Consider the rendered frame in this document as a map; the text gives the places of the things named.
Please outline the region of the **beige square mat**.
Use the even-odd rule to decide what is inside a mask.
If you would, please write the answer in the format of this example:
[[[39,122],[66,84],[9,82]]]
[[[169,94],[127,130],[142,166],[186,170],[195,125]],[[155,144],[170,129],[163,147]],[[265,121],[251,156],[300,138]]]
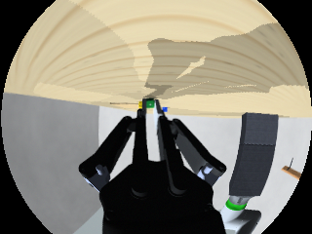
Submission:
[[[110,103],[112,105],[118,104],[116,106],[124,107],[124,108],[138,108],[138,103]]]

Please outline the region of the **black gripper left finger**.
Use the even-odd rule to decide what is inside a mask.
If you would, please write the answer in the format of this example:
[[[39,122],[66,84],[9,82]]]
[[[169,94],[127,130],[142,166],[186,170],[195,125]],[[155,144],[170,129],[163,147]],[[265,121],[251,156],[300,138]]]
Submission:
[[[135,195],[148,195],[151,187],[148,148],[146,139],[146,98],[136,113],[136,118],[124,116],[96,153],[79,165],[83,178],[98,192],[110,181],[112,173],[129,138],[135,132],[131,187]],[[129,128],[128,128],[129,127]]]

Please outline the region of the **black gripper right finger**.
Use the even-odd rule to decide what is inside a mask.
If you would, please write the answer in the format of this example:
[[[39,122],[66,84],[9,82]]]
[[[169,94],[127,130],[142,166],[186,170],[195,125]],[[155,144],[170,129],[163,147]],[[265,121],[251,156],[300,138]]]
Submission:
[[[160,161],[167,162],[170,187],[174,194],[183,194],[191,185],[181,154],[192,171],[213,187],[226,172],[226,166],[179,119],[168,120],[159,99],[155,99],[153,113]]]

